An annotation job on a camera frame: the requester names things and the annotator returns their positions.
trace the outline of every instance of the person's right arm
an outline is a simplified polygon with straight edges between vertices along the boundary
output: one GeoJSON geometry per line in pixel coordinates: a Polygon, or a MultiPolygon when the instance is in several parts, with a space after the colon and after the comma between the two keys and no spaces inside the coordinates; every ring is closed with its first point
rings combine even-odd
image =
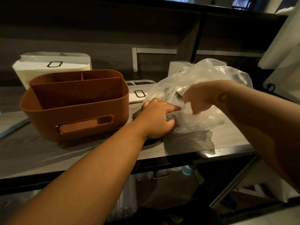
{"type": "Polygon", "coordinates": [[[183,98],[193,113],[218,107],[300,193],[300,105],[229,80],[192,85],[183,98]]]}

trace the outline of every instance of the tabletop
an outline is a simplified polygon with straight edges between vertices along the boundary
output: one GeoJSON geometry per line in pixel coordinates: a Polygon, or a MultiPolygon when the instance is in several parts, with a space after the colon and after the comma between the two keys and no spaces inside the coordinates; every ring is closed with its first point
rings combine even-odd
{"type": "MultiPolygon", "coordinates": [[[[0,87],[0,110],[19,110],[17,103],[23,93],[23,87],[0,87]]],[[[128,123],[141,105],[142,103],[129,105],[128,123]]],[[[57,144],[41,138],[29,123],[0,140],[0,179],[66,170],[113,133],[57,144]]],[[[168,133],[163,139],[147,142],[139,154],[137,164],[141,161],[152,163],[154,160],[151,159],[176,155],[180,155],[178,160],[184,160],[187,155],[193,155],[195,159],[209,159],[249,152],[253,152],[249,142],[226,119],[224,124],[209,131],[168,133]]]]}

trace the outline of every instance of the person's left arm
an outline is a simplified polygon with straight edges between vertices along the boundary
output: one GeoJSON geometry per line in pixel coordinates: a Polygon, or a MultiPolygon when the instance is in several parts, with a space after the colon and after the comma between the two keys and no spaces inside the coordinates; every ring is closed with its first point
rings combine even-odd
{"type": "Polygon", "coordinates": [[[128,125],[88,153],[26,204],[6,225],[102,224],[116,204],[146,139],[168,133],[180,110],[159,99],[147,101],[128,125]]]}

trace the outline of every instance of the tile floor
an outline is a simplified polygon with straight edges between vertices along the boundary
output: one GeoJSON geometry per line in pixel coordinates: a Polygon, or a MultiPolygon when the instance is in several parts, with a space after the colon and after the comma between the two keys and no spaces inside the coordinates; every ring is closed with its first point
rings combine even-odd
{"type": "Polygon", "coordinates": [[[300,225],[300,206],[231,225],[300,225]]]}

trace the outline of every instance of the desk organizer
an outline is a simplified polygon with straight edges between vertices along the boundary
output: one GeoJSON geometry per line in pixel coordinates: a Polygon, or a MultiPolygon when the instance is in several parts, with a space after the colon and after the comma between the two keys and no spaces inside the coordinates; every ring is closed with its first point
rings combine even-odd
{"type": "Polygon", "coordinates": [[[129,89],[120,72],[89,70],[38,76],[20,107],[41,136],[65,142],[116,130],[129,118],[129,89]]]}

